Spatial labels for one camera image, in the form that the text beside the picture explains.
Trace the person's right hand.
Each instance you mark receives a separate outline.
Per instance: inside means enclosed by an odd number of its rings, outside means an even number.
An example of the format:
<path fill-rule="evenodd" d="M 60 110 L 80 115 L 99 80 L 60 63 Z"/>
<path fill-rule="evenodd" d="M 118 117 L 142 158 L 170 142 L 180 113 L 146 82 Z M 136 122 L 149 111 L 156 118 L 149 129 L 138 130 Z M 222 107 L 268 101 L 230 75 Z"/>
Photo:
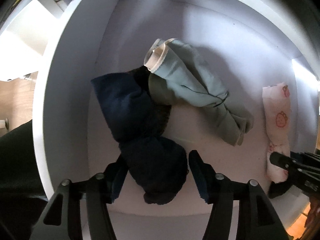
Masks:
<path fill-rule="evenodd" d="M 310 203 L 310 210 L 307 215 L 307 219 L 304 228 L 309 228 L 316 221 L 319 216 L 319 202 Z"/>

